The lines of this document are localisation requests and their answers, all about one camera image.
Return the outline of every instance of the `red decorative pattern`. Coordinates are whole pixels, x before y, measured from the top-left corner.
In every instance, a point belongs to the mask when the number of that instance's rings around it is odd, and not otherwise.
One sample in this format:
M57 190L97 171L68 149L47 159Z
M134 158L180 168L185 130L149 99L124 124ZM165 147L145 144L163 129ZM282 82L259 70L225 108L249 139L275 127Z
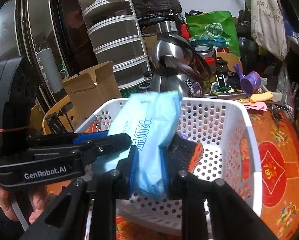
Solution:
M263 177L263 204L273 207L281 200L286 187L284 160L276 146L270 142L259 145L259 154Z

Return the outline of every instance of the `human hand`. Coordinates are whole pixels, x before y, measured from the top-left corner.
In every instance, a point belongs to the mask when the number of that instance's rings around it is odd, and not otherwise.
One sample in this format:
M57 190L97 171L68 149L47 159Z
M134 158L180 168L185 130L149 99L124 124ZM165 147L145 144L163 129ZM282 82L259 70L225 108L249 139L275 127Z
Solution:
M40 186L33 194L33 204L35 210L29 217L29 222L33 224L36 219L43 213L45 203L47 200L47 189L46 186ZM3 210L6 217L10 220L18 221L18 218L8 200L8 191L0 187L0 207Z

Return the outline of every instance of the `red cable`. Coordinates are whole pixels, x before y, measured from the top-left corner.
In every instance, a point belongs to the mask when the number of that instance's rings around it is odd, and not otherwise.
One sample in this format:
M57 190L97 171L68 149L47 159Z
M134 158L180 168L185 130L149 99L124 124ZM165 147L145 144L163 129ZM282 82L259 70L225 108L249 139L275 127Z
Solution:
M15 132L15 131L20 131L20 130L25 130L29 128L29 126L24 126L24 127L19 127L19 128L12 128L12 129L0 129L0 132Z

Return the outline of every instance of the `light blue package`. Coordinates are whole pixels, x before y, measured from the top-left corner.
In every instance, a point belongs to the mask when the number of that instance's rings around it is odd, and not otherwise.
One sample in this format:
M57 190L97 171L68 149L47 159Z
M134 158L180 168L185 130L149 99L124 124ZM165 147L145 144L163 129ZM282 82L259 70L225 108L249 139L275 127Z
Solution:
M108 135L127 133L137 146L139 165L134 185L148 195L164 194L160 147L168 147L177 131L182 98L177 91L132 94L109 129ZM93 174L115 169L128 153L98 157Z

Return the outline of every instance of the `chair backrest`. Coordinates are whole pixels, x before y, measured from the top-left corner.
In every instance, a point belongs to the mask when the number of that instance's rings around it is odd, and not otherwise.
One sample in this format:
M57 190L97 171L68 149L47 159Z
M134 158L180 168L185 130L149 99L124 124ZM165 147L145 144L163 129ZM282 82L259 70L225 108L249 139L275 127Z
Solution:
M241 60L234 54L228 52L217 52L217 57L221 57L223 60L227 61L227 67L230 71L236 72L233 68L235 64L239 64L240 69L243 72L243 66Z

